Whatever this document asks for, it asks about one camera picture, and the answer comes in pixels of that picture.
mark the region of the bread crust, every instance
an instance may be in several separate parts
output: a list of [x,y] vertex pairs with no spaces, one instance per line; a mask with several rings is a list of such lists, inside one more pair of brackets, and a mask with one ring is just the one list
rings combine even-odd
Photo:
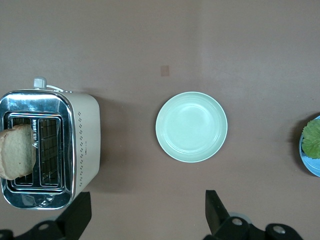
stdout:
[[[9,141],[12,141],[13,135],[18,133],[18,137],[26,139],[25,142],[20,142],[18,153],[14,146]],[[12,129],[5,129],[0,132],[0,177],[7,180],[14,180],[18,177],[26,176],[32,173],[32,169],[36,163],[34,156],[34,147],[32,146],[32,130],[29,124],[15,125]]]

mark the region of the toaster lever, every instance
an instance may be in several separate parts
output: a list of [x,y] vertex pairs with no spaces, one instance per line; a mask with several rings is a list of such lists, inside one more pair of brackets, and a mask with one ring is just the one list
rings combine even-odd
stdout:
[[42,221],[20,236],[0,230],[1,240],[78,240],[91,220],[90,192],[81,192],[56,219]]
[[47,79],[43,76],[36,76],[33,80],[34,89],[47,89]]

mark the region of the plate rim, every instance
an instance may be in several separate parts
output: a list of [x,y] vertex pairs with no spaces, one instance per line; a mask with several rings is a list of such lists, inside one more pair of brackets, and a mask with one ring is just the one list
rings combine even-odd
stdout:
[[[197,95],[200,95],[200,96],[203,96],[203,97],[206,97],[206,98],[209,98],[211,101],[213,101],[222,111],[223,115],[222,115],[222,118],[223,118],[223,121],[225,122],[225,132],[223,134],[223,140],[220,144],[220,146],[210,155],[206,156],[206,157],[202,157],[201,159],[198,159],[198,160],[193,160],[193,161],[187,161],[187,160],[184,160],[184,159],[180,159],[178,157],[175,157],[173,155],[171,155],[170,153],[168,153],[168,151],[166,150],[166,148],[162,145],[161,141],[160,141],[160,137],[159,137],[159,134],[158,133],[158,126],[159,126],[159,118],[160,118],[160,114],[162,112],[162,110],[165,108],[165,106],[167,106],[168,104],[170,104],[171,101],[174,101],[175,98],[178,98],[180,97],[181,95],[187,95],[187,94],[197,94]],[[174,96],[172,96],[171,98],[169,98],[161,107],[161,109],[159,110],[158,114],[157,114],[157,117],[156,117],[156,121],[155,121],[155,135],[156,135],[156,138],[157,138],[157,141],[159,143],[159,145],[161,146],[162,150],[164,150],[164,152],[166,154],[168,154],[171,158],[175,159],[175,160],[178,160],[180,162],[184,162],[184,163],[199,163],[199,162],[202,162],[202,161],[205,161],[209,158],[211,158],[212,156],[214,156],[220,149],[221,147],[223,146],[223,144],[225,143],[226,141],[226,138],[227,138],[227,134],[228,134],[228,119],[227,119],[227,115],[226,115],[226,112],[225,110],[223,109],[223,107],[221,106],[221,104],[216,100],[214,99],[212,96],[206,94],[206,93],[203,93],[203,92],[199,92],[199,91],[186,91],[186,92],[181,92],[179,94],[176,94]]]

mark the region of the screw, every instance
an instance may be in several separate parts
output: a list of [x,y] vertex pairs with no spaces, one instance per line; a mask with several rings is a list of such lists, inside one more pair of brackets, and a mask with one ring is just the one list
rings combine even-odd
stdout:
[[282,226],[276,225],[272,229],[278,234],[285,234],[286,233],[286,230]]
[[45,229],[47,229],[48,227],[49,227],[49,224],[45,223],[45,224],[40,225],[38,229],[39,229],[39,230],[45,230]]
[[239,218],[232,219],[232,223],[234,225],[237,225],[237,226],[241,226],[242,225],[242,221]]

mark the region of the blue plate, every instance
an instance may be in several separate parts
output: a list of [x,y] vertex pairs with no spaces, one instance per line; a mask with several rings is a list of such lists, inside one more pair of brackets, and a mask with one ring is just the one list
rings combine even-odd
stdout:
[[303,164],[305,167],[317,177],[320,177],[320,159],[315,159],[308,157],[304,151],[302,150],[302,140],[304,136],[301,134],[300,141],[299,141],[299,153],[302,159]]
[[221,105],[211,96],[195,91],[168,100],[155,124],[162,149],[186,163],[212,157],[224,144],[227,131],[227,117]]

